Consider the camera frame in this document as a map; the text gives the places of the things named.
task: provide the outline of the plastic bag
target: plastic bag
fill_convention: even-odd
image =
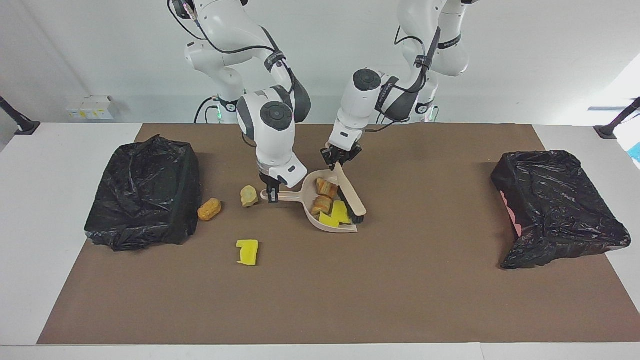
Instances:
[[[505,154],[491,178],[517,233],[502,268],[543,266],[631,244],[580,161],[566,151]]]
[[[86,221],[86,235],[115,251],[181,244],[198,224],[200,170],[191,145],[159,135],[118,148]]]

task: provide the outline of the brown mat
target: brown mat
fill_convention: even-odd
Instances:
[[[296,152],[325,168],[329,126]],[[513,241],[490,181],[500,155],[543,150],[531,126],[429,124],[367,134],[345,166],[369,214],[326,234],[299,204],[243,209],[260,186],[237,126],[144,125],[193,144],[205,198],[225,203],[183,246],[114,253],[87,243],[40,344],[640,341],[640,315],[605,256],[505,271]],[[236,240],[258,239],[255,268]]]

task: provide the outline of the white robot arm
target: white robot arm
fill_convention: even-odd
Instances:
[[[204,36],[205,41],[187,45],[188,62],[220,89],[222,121],[238,123],[256,143],[260,178],[267,185],[269,201],[278,202],[280,184],[291,188],[307,174],[293,153],[295,124],[304,121],[311,108],[307,91],[269,32],[246,14],[247,1],[171,1],[177,15],[194,20]],[[252,58],[264,62],[276,85],[245,95],[242,77],[229,66]]]
[[[397,16],[407,36],[400,40],[396,37],[396,45],[403,43],[410,75],[402,80],[372,69],[354,74],[344,91],[329,148],[322,150],[331,168],[362,151],[358,141],[374,110],[392,124],[407,122],[413,114],[423,115],[430,109],[438,88],[433,73],[458,76],[467,69],[469,57],[461,43],[461,22],[465,6],[477,1],[400,0]],[[425,101],[419,101],[421,92],[426,95]]]

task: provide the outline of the sponge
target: sponge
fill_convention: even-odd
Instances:
[[[320,224],[324,224],[330,227],[340,227],[340,222],[337,219],[329,217],[325,213],[320,213]]]
[[[255,266],[258,257],[258,240],[238,240],[236,247],[240,248],[240,261],[237,263]]]
[[[331,211],[331,217],[334,220],[338,220],[340,224],[350,224],[351,219],[347,212],[347,204],[344,201],[336,200],[333,202],[333,210]]]

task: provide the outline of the black strap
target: black strap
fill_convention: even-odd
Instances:
[[[276,85],[276,86],[272,86],[271,88],[273,90],[276,90],[276,92],[278,93],[278,96],[280,96],[280,98],[282,99],[282,102],[284,102],[288,107],[293,109],[293,104],[291,103],[291,96],[289,95],[287,90],[284,88],[284,86]]]
[[[454,47],[456,45],[458,45],[458,43],[460,42],[460,40],[462,40],[462,34],[458,35],[457,38],[451,40],[451,41],[447,41],[447,42],[441,42],[438,44],[438,49],[440,50],[444,50],[444,49],[448,49],[450,47]]]
[[[218,99],[218,102],[220,103],[220,105],[222,105],[225,109],[227,109],[227,111],[229,112],[236,112],[237,106],[238,106],[238,100],[235,101],[226,101],[224,99]]]
[[[440,26],[436,29],[436,35],[431,40],[431,45],[429,46],[429,51],[425,56],[418,56],[415,59],[415,64],[421,67],[425,67],[427,69],[431,68],[431,64],[433,64],[433,57],[436,54],[436,49],[440,46],[438,43],[440,42],[440,33],[442,30]]]
[[[275,40],[273,40],[273,37],[271,36],[271,34],[269,34],[267,29],[262,28],[262,30],[264,31],[264,34],[267,35],[271,46],[273,46],[273,49],[275,50],[273,54],[269,55],[267,60],[264,60],[264,67],[267,68],[269,72],[271,72],[271,69],[273,69],[273,66],[277,64],[278,61],[286,60],[287,57],[284,56],[284,53],[280,50],[278,44],[276,44]]]
[[[387,83],[382,86],[382,90],[380,90],[380,96],[378,96],[378,103],[376,103],[377,111],[382,112],[382,106],[384,105],[385,101],[387,101],[387,97],[389,97],[391,89],[394,88],[398,81],[400,81],[400,79],[392,76],[391,78],[389,78]]]

